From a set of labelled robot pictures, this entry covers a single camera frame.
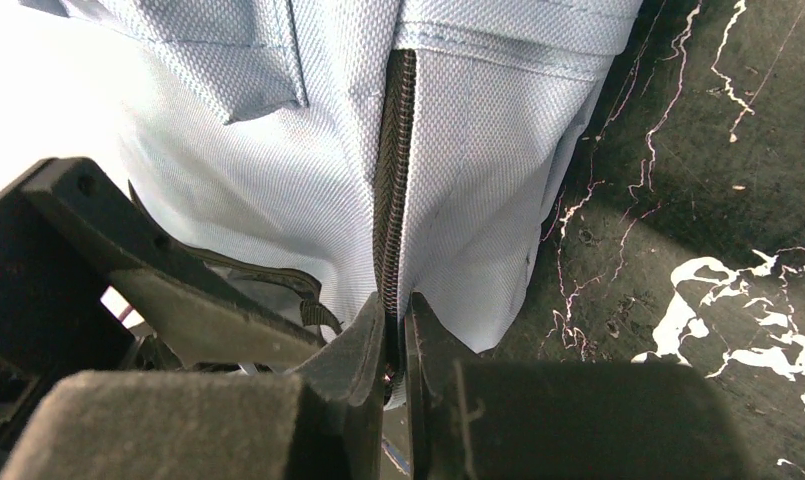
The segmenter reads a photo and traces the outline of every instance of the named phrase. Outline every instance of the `black zipper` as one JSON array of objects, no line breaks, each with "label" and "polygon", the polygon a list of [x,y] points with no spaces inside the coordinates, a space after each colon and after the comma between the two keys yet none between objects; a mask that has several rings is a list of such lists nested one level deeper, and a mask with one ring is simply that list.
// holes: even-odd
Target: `black zipper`
[{"label": "black zipper", "polygon": [[387,395],[404,368],[404,339],[398,325],[399,253],[408,187],[408,160],[414,125],[417,57],[413,50],[391,52],[375,176],[373,255],[376,281],[387,323]]}]

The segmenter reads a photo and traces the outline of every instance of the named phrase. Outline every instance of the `screw hole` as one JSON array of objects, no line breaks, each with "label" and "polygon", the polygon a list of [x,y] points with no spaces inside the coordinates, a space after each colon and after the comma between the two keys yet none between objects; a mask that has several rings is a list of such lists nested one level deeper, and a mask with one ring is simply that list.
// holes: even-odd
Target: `screw hole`
[{"label": "screw hole", "polygon": [[164,252],[169,250],[170,241],[169,241],[169,237],[167,237],[166,235],[158,235],[157,237],[155,237],[155,242],[154,243],[155,243],[155,248],[157,248],[158,250],[161,250],[161,251],[164,251]]},{"label": "screw hole", "polygon": [[80,190],[85,197],[92,196],[96,193],[96,179],[90,175],[81,175],[78,177],[78,190]]}]

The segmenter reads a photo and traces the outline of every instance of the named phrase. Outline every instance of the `fabric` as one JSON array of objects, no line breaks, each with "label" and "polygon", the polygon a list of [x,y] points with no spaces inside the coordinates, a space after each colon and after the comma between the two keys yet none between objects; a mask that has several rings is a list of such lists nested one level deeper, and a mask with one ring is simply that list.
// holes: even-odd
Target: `fabric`
[{"label": "fabric", "polygon": [[387,58],[417,51],[399,311],[422,291],[475,351],[522,304],[540,222],[640,6],[28,3],[55,14],[48,32],[74,29],[111,56],[96,71],[83,49],[58,52],[115,99],[116,152],[151,216],[190,246],[309,273],[344,328],[376,290]]}]

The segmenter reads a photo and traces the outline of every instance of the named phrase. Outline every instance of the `textured fabric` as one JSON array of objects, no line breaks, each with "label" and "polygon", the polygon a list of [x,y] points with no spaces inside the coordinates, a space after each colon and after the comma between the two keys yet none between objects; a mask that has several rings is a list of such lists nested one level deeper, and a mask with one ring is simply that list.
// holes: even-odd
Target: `textured fabric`
[{"label": "textured fabric", "polygon": [[[90,50],[58,52],[116,99],[116,154],[152,217],[190,246],[313,275],[344,327],[376,289],[387,58],[416,50],[399,311],[423,291],[476,351],[522,304],[540,222],[640,4],[61,1],[73,18],[46,15],[47,34],[74,29],[111,56],[88,69]],[[306,107],[272,111],[282,96]]]}]

